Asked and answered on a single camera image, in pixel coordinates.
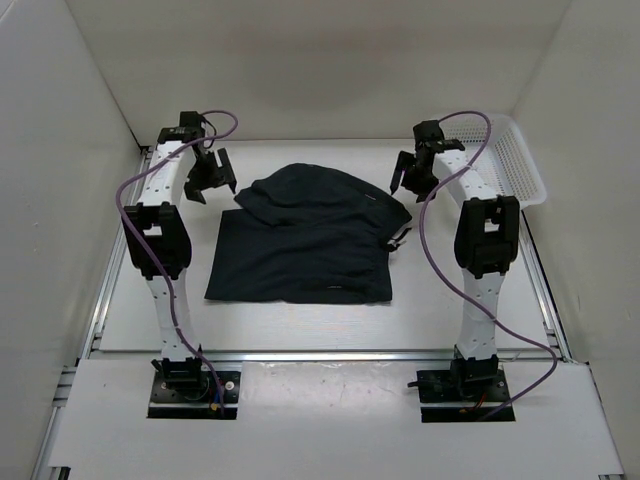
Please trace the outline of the dark navy shorts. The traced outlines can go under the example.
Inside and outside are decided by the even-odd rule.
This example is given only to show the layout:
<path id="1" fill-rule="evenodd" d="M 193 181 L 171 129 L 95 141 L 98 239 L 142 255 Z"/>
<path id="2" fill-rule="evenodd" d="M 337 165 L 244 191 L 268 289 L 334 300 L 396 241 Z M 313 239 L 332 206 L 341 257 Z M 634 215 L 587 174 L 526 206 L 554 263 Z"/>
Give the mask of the dark navy shorts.
<path id="1" fill-rule="evenodd" d="M 254 181 L 221 214 L 204 297 L 214 302 L 385 304 L 406 207 L 333 168 L 295 163 Z"/>

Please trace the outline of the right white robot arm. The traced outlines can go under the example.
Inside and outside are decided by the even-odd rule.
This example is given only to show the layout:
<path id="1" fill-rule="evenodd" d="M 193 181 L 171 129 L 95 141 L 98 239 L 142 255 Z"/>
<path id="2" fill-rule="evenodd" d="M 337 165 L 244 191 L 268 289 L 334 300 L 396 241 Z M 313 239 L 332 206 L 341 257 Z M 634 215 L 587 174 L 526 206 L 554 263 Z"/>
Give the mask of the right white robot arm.
<path id="1" fill-rule="evenodd" d="M 468 165 L 458 140 L 418 143 L 401 151 L 390 190 L 400 187 L 419 202 L 445 189 L 459 207 L 454 256 L 463 274 L 463 319 L 454 346 L 449 387 L 470 400 L 498 375 L 495 317 L 504 278 L 518 254 L 520 203 L 492 188 Z"/>

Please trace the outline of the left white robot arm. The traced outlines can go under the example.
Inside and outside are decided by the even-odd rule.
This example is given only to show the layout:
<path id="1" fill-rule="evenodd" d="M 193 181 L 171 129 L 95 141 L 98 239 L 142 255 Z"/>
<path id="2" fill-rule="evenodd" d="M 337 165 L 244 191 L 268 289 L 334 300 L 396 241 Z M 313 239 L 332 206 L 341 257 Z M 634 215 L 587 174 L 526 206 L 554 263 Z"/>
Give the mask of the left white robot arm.
<path id="1" fill-rule="evenodd" d="M 204 204 L 203 192 L 237 180 L 224 148 L 213 152 L 207 134 L 217 132 L 196 112 L 176 127 L 161 130 L 135 204 L 116 194 L 132 264 L 152 294 L 162 343 L 154 368 L 167 388 L 188 401 L 219 403 L 224 384 L 196 344 L 186 294 L 192 243 L 179 212 L 180 201 Z"/>

